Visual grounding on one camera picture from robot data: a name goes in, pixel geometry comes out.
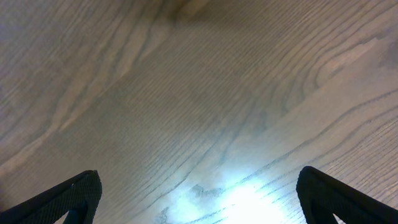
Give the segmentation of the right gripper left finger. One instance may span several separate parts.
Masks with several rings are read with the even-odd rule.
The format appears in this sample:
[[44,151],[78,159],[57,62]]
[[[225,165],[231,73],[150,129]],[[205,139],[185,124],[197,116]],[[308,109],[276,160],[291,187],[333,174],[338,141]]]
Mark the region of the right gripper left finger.
[[102,195],[96,170],[86,170],[51,189],[1,212],[1,223],[92,224]]

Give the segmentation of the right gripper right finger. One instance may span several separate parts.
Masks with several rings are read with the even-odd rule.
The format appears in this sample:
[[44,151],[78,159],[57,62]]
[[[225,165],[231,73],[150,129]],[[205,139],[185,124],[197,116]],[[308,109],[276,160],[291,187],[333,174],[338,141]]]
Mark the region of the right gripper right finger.
[[396,209],[311,166],[300,171],[296,191],[310,224],[336,224],[336,217],[345,223],[397,223]]

